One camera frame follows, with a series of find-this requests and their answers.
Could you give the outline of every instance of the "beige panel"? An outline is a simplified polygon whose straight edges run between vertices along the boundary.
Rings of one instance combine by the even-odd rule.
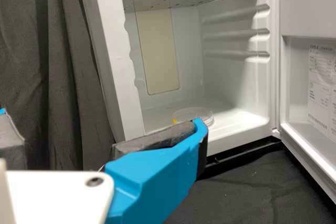
[[[148,94],[180,87],[170,9],[136,12]]]

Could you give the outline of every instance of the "refrigerator hinge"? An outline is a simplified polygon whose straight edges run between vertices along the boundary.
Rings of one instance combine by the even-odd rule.
[[[272,136],[281,140],[281,131],[278,128],[272,129]]]

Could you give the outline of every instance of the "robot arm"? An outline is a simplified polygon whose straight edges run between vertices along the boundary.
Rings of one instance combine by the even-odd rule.
[[[193,123],[194,133],[173,147],[123,155],[104,173],[5,172],[2,162],[8,197],[0,205],[8,208],[0,215],[6,223],[162,223],[205,167],[208,130]]]

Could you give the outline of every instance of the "gray foam pad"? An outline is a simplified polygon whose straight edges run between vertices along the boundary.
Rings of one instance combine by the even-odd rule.
[[[112,160],[131,152],[172,147],[192,135],[194,132],[194,123],[184,122],[147,136],[113,144],[111,150]]]

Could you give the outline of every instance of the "screw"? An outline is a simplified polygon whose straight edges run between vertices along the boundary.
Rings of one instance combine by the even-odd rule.
[[[95,187],[95,186],[99,186],[103,182],[104,182],[104,179],[99,178],[99,177],[94,177],[94,178],[89,179],[86,182],[86,185],[89,187]]]

